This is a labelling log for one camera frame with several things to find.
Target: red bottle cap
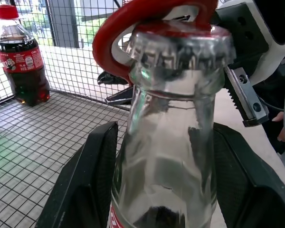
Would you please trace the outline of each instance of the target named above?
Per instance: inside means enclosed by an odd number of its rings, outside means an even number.
[[[15,19],[18,17],[19,17],[19,14],[18,14],[16,6],[5,5],[5,4],[0,5],[0,19],[9,20],[9,19]]]

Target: cola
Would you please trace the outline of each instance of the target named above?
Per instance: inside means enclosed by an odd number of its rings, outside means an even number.
[[[38,42],[18,17],[15,6],[0,5],[0,61],[15,98],[34,106],[49,99],[49,83]]]

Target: metal bottle cap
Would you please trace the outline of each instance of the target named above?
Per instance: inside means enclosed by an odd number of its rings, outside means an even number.
[[[143,67],[172,70],[217,69],[236,57],[232,36],[224,28],[172,20],[137,26],[127,53]]]

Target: red label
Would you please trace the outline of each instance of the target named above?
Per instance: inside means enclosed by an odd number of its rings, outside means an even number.
[[[111,206],[111,228],[124,228],[122,224],[118,221],[114,208]]]
[[[0,61],[3,69],[8,73],[25,73],[43,67],[43,60],[39,47],[17,53],[0,51]]]

